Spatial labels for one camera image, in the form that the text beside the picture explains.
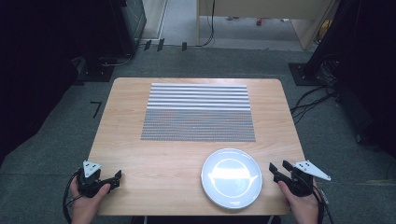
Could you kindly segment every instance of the person's left hand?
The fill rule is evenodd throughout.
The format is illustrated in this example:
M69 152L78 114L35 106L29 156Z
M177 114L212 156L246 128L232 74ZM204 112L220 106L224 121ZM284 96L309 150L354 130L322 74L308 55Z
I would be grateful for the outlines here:
M95 218L100 203L105 198L110 189L110 184L103 185L93 198L81 197L73 202L73 224L88 224ZM70 185L72 197L75 199L79 197L77 177L75 176Z

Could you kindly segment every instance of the white bracket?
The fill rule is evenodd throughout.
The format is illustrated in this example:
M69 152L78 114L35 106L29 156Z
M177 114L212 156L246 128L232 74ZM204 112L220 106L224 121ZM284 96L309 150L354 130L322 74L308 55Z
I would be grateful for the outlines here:
M98 163L94 163L94 162L90 162L90 161L84 161L82 163L83 167L84 167L84 175L85 178L90 177L91 175L93 175L97 170L99 170L99 168L102 167L101 164Z
M310 161L299 161L294 163L294 166L306 174L313 175L325 180L332 180L332 178L329 175L323 173L318 167L316 167Z

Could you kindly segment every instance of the table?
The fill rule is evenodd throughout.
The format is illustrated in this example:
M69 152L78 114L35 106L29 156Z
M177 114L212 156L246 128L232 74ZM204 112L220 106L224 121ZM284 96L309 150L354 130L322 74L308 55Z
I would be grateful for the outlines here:
M196 34L200 45L200 16L211 16L214 0L197 0ZM336 0L216 0L214 16L292 19L303 49L307 49Z
M246 85L255 142L141 140L152 83ZM277 79L140 78L114 81L89 161L103 165L101 178L122 170L120 187L103 201L107 216L221 216L230 214L212 203L201 185L201 169L214 151L246 151L262 171L262 191L249 207L232 215L285 215L283 195L268 171L269 163L303 161L282 85Z

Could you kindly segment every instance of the white plate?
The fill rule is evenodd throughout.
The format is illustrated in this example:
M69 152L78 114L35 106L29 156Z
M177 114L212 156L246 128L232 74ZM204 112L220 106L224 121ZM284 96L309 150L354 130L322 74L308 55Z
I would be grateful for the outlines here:
M262 189L262 172L244 151L224 148L210 155L201 172L206 195L227 209L241 209L253 203Z

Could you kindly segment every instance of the carpeted floor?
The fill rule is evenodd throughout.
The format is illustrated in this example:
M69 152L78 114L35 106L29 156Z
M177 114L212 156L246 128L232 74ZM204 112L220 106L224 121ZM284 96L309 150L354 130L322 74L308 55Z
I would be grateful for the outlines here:
M0 223L65 223L64 187L89 156L115 78L278 78L293 106L313 88L296 87L288 63L305 63L310 56L307 51L139 49L130 62L114 70L109 83L71 87L39 133L6 157L0 170ZM306 103L324 94L315 92ZM103 102L96 118L97 104L92 102ZM380 148L357 145L351 122L334 98L307 112L296 128L306 158L332 176L331 182L319 184L327 193L335 223L396 223L395 159ZM292 218L282 221L292 223ZM130 217L94 221L130 222Z

